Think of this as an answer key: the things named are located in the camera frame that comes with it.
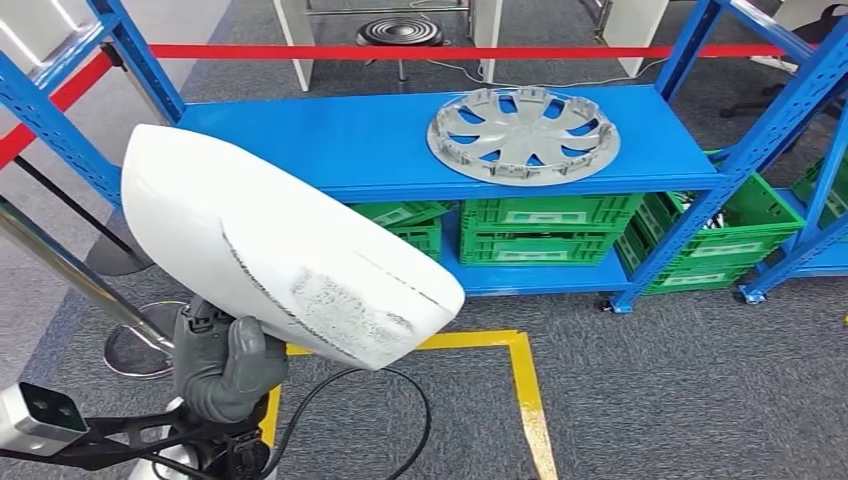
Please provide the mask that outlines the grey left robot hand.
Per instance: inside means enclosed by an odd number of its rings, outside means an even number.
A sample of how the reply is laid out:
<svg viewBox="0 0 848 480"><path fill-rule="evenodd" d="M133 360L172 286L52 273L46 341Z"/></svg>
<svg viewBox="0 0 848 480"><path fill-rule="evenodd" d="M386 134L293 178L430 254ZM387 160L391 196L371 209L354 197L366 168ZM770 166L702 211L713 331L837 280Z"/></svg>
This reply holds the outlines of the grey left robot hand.
<svg viewBox="0 0 848 480"><path fill-rule="evenodd" d="M287 377L286 344L253 316L233 317L196 296L177 316L173 377L178 395L199 417L233 424Z"/></svg>

